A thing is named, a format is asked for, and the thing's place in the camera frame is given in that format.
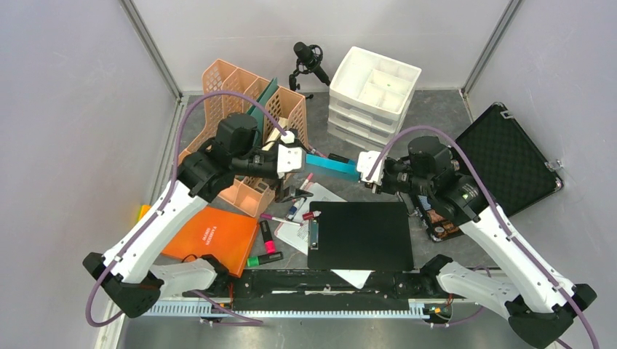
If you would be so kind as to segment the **dark blue hardcover book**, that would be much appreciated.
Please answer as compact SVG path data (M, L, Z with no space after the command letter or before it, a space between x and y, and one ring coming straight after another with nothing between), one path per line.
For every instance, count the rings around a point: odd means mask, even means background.
M283 129L286 129L288 125L288 119L279 119L279 125ZM280 138L281 134L282 133L276 127L274 127L268 138L266 139L266 142L264 143L262 149L264 151L271 150L272 147L275 145L276 141Z

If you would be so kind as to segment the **teal notebook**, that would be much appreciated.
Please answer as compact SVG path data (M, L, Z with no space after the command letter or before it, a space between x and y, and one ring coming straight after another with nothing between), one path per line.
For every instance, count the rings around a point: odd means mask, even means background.
M350 182L360 181L360 173L357 171L357 165L354 161L341 162L307 154L304 169L318 176L334 177Z

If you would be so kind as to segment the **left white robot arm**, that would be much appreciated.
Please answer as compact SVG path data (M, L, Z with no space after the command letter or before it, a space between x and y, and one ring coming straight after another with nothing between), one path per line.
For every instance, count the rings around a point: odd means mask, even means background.
M105 253L91 252L82 264L121 313L136 318L171 295L206 291L220 296L228 288L228 270L212 255L191 262L156 265L156 258L180 229L230 188L238 176L281 184L287 174L301 172L306 149L290 131L264 150L255 145L256 120L232 113L218 124L214 137L183 158L157 205Z

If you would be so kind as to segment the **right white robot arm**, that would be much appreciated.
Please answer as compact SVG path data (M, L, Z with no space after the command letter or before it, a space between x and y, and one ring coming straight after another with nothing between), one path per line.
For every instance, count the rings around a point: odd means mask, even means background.
M423 136L410 142L406 159L387 152L359 155L360 180L374 192L427 197L438 214L457 225L489 254L508 276L501 282L465 268L446 256L424 266L422 291L472 300L504 318L514 333L534 348L545 348L579 319L597 299L588 284L576 284L553 268L512 225L480 179L469 157L451 138Z

